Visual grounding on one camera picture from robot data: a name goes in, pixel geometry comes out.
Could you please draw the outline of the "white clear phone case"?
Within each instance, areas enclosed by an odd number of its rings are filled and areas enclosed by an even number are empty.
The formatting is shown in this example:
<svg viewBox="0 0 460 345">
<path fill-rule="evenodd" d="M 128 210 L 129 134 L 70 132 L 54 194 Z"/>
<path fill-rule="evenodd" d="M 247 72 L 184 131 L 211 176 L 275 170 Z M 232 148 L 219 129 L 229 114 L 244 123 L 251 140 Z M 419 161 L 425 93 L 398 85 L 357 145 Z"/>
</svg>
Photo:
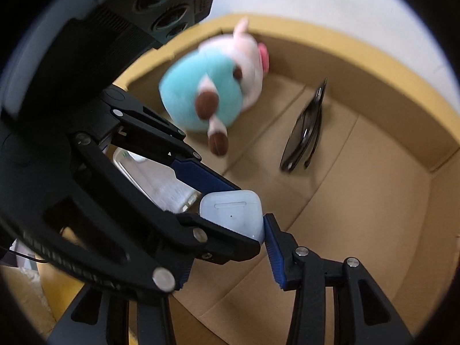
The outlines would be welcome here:
<svg viewBox="0 0 460 345">
<path fill-rule="evenodd" d="M 183 213 L 200 193 L 175 177 L 174 170 L 128 150 L 117 148 L 113 163 L 128 180 L 162 210 Z"/>
</svg>

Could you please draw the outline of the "white earbuds case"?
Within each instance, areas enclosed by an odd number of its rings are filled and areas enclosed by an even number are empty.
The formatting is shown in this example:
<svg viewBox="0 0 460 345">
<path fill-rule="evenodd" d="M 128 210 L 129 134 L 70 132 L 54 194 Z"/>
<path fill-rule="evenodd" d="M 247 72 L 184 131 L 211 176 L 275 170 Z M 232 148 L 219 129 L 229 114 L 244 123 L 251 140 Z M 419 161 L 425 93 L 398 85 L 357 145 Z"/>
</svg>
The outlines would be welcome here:
<svg viewBox="0 0 460 345">
<path fill-rule="evenodd" d="M 200 201 L 200 216 L 260 244 L 264 242 L 262 204 L 254 191 L 209 193 Z"/>
</svg>

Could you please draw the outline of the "teal pink plush pig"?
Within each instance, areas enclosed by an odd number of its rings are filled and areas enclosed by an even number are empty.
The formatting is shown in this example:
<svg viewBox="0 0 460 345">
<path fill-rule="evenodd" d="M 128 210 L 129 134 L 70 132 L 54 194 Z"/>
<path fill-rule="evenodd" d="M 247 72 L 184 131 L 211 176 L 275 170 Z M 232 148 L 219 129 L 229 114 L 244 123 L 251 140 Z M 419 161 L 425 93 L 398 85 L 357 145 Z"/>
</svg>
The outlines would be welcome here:
<svg viewBox="0 0 460 345">
<path fill-rule="evenodd" d="M 205 133 L 212 154 L 222 157 L 228 127 L 258 101 L 269 67 L 267 47 L 243 17 L 231 34 L 203 41 L 171 66 L 158 90 L 171 120 L 187 132 Z"/>
</svg>

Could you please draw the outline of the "black sunglasses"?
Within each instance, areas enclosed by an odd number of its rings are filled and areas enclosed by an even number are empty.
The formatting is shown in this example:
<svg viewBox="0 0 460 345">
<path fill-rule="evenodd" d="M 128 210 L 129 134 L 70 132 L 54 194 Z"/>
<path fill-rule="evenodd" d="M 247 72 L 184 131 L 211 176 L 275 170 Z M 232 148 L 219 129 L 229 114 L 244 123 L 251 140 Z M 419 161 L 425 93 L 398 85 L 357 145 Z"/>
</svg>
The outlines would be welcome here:
<svg viewBox="0 0 460 345">
<path fill-rule="evenodd" d="M 305 159 L 303 167 L 307 169 L 310 166 L 320 139 L 326 88 L 327 78 L 316 89 L 312 100 L 297 117 L 281 157 L 279 168 L 282 172 L 292 172 L 307 152 L 310 154 Z"/>
</svg>

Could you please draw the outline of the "brown cardboard box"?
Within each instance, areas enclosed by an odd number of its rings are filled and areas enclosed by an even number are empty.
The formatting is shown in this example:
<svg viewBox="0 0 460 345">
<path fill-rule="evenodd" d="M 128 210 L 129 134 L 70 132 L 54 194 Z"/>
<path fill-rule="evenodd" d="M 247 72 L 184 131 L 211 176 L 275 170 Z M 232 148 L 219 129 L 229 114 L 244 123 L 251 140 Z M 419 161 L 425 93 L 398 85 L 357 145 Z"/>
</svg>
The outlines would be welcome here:
<svg viewBox="0 0 460 345">
<path fill-rule="evenodd" d="M 320 26 L 250 16 L 268 48 L 259 101 L 213 156 L 186 142 L 243 189 L 300 245 L 323 258 L 358 258 L 418 333 L 459 260 L 459 113 L 429 83 L 382 51 Z M 327 78 L 319 143 L 282 172 L 297 117 Z"/>
</svg>

